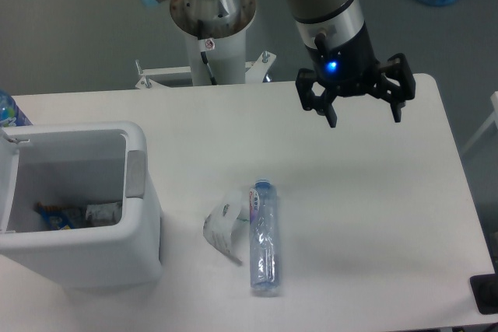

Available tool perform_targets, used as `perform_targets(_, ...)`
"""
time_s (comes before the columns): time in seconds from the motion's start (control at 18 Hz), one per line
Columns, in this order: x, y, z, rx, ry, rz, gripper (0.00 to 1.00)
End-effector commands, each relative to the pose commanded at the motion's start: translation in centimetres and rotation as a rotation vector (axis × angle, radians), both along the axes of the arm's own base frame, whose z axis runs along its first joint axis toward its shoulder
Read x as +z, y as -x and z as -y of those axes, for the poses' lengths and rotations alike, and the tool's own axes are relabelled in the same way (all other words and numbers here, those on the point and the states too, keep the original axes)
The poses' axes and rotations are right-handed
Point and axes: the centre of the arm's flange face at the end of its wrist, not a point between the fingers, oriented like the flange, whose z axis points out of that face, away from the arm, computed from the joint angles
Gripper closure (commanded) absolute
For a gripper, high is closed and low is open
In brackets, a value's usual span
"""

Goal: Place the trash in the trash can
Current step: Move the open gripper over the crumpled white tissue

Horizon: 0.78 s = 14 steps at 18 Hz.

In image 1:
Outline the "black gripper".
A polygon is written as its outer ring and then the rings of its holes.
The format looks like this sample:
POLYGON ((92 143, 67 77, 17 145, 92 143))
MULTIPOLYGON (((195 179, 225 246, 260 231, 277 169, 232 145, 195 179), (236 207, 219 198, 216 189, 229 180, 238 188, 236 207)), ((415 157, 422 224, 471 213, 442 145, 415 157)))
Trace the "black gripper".
POLYGON ((365 24, 343 44, 331 45, 332 32, 320 29, 308 49, 313 69, 301 68, 296 90, 305 111, 315 110, 331 128, 337 124, 333 102, 340 97, 371 95, 389 103, 395 123, 402 119, 402 108, 416 95, 416 81, 403 53, 391 56, 384 64, 375 58, 365 24), (324 87, 318 96, 314 84, 324 87))

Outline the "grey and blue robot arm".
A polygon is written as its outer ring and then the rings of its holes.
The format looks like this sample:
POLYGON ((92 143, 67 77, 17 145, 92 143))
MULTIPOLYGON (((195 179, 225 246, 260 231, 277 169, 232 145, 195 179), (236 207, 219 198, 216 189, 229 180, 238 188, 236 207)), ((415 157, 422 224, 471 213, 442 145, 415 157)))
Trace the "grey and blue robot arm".
MULTIPOLYGON (((186 36, 192 82, 216 86, 246 82, 245 33, 255 0, 142 0, 168 2, 175 25, 186 36)), ((296 77, 301 106, 334 127, 333 102, 369 95, 390 105, 395 121, 416 94, 416 81, 403 54, 386 62, 374 55, 359 0, 286 0, 312 68, 296 77)))

